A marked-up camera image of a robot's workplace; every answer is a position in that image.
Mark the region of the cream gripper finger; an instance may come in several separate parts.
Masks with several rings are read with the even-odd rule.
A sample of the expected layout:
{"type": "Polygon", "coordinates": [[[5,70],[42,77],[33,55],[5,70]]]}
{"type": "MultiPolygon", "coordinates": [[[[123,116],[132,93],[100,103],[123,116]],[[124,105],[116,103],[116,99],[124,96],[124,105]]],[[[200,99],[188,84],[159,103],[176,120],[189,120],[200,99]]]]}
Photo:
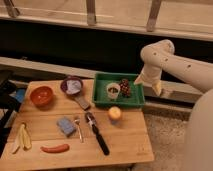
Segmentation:
{"type": "Polygon", "coordinates": [[[161,92],[162,92],[162,83],[161,83],[161,81],[158,81],[158,82],[154,83],[152,85],[152,89],[154,90],[154,92],[155,92],[155,94],[157,96],[160,96],[161,92]]]}
{"type": "Polygon", "coordinates": [[[138,75],[138,77],[134,81],[134,85],[142,84],[144,83],[143,75],[138,75]]]}

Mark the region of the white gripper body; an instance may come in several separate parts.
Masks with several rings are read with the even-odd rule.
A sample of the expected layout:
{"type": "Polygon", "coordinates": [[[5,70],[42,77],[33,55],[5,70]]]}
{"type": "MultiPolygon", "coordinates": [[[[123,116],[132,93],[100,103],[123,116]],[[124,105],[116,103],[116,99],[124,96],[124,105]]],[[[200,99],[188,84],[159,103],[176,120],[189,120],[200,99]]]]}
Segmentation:
{"type": "Polygon", "coordinates": [[[142,69],[142,78],[147,83],[157,83],[161,80],[162,69],[145,64],[142,69]]]}

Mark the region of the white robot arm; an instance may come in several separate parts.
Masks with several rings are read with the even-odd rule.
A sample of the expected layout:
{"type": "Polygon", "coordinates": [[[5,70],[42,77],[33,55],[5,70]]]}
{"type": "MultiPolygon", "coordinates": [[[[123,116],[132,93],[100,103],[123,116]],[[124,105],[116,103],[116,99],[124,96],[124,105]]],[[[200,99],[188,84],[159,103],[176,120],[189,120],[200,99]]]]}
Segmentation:
{"type": "Polygon", "coordinates": [[[180,171],[213,171],[213,64],[176,56],[170,40],[146,45],[144,62],[135,84],[148,83],[161,94],[161,73],[165,71],[200,90],[188,122],[180,171]]]}

